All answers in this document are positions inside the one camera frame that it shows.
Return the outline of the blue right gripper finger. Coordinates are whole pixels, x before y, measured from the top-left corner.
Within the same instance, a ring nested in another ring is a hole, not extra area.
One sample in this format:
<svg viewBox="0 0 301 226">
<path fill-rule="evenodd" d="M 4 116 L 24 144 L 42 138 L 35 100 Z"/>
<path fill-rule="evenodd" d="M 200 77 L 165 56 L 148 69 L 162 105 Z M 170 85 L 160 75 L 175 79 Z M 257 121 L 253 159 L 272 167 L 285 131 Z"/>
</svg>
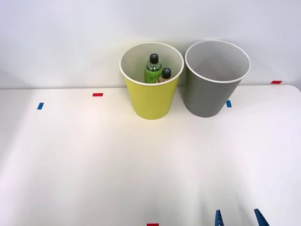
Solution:
<svg viewBox="0 0 301 226">
<path fill-rule="evenodd" d="M 259 209 L 254 209 L 254 213 L 256 215 L 256 219 L 259 226 L 269 226 L 269 223 L 265 219 L 265 217 L 262 215 L 262 213 L 259 211 Z"/>
<path fill-rule="evenodd" d="M 223 219 L 222 219 L 222 215 L 221 215 L 221 211 L 220 210 L 216 210 L 214 225 L 215 226 L 223 226 Z"/>
</svg>

